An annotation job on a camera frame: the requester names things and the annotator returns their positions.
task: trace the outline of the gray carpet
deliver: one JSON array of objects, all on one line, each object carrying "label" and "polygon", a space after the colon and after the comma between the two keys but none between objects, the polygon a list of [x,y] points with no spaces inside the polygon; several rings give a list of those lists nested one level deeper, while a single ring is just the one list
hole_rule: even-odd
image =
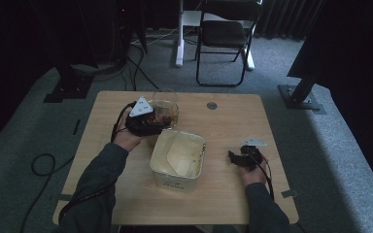
[{"label": "gray carpet", "polygon": [[[201,87],[195,82],[195,45],[186,43],[184,66],[175,67],[176,43],[150,39],[149,53],[141,68],[159,87],[179,92],[254,93],[261,96],[291,189],[299,223],[306,232],[373,232],[373,173],[356,140],[334,105],[329,90],[315,85],[312,93],[323,105],[326,115],[309,110],[289,110],[281,97],[279,84],[298,84],[287,72],[302,42],[290,39],[255,38],[252,47],[255,70],[234,88]],[[141,53],[131,48],[129,57],[138,62]],[[230,63],[209,60],[203,63],[203,79],[238,79],[241,60]],[[77,66],[92,71],[94,69]],[[31,88],[16,113],[0,134],[0,233],[19,232],[25,214],[46,178],[35,176],[31,162],[41,153],[51,153],[56,167],[74,155],[85,129],[96,94],[101,90],[132,90],[130,76],[135,67],[122,73],[97,76],[86,99],[44,104],[56,85],[56,70],[47,72]],[[153,91],[138,71],[137,90]],[[51,162],[43,158],[36,164],[41,172]],[[42,197],[32,209],[24,232],[50,232],[52,214],[70,164],[55,173]],[[292,232],[302,232],[297,225]]]}]

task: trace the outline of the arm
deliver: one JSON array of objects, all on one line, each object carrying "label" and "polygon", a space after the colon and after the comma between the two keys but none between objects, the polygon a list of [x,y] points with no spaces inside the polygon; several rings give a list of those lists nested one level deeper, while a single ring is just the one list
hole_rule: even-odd
[{"label": "arm", "polygon": [[[119,133],[112,143],[105,145],[84,170],[71,202],[86,197],[111,183],[123,172],[126,158],[142,140],[123,129],[127,114],[119,124]],[[115,186],[105,193],[72,207],[54,232],[110,232],[115,206]]]},{"label": "arm", "polygon": [[255,168],[249,172],[243,167],[239,170],[250,208],[250,232],[289,232],[288,217],[269,196],[262,171]]}]

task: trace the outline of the wooden table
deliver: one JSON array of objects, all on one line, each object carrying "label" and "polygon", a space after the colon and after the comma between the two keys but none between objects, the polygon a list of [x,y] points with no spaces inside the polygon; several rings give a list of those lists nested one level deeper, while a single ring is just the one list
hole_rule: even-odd
[{"label": "wooden table", "polygon": [[[290,223],[298,221],[288,181],[259,96],[253,94],[178,93],[180,116],[177,127],[201,135],[206,140],[205,159],[197,187],[191,193],[157,187],[150,168],[153,148],[148,140],[128,156],[126,168],[116,184],[117,203],[113,224],[248,224],[249,210],[237,167],[230,163],[229,150],[239,153],[242,140],[255,137],[267,143],[259,147],[272,170],[277,204]],[[74,193],[84,168],[110,141],[119,112],[128,103],[151,92],[101,91],[89,116],[62,194]],[[213,102],[217,108],[210,110]],[[66,201],[59,201],[53,215]]]}]

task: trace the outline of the person's left hand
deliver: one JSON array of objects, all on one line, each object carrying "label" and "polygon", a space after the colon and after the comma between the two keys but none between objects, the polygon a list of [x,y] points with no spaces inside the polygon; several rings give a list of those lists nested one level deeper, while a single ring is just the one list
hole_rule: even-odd
[{"label": "person's left hand", "polygon": [[128,129],[125,128],[126,118],[128,117],[128,115],[128,111],[126,111],[122,115],[122,119],[120,120],[118,127],[118,133],[115,136],[113,143],[124,148],[128,152],[131,152],[136,146],[141,143],[141,140],[144,138],[133,135],[131,132],[129,132]]}]

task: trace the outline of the stand base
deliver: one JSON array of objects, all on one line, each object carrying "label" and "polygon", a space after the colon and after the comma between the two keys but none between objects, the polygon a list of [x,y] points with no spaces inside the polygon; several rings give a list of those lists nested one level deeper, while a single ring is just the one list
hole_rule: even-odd
[{"label": "stand base", "polygon": [[51,94],[45,97],[44,103],[62,103],[63,99],[85,99],[92,84],[92,76],[79,76],[74,89],[63,89],[59,81]]},{"label": "stand base", "polygon": [[290,97],[296,88],[296,85],[278,85],[281,95],[286,103],[288,109],[312,110],[316,115],[326,115],[326,111],[321,104],[317,103],[313,93],[309,93],[307,98],[301,102],[296,103],[291,101]]}]

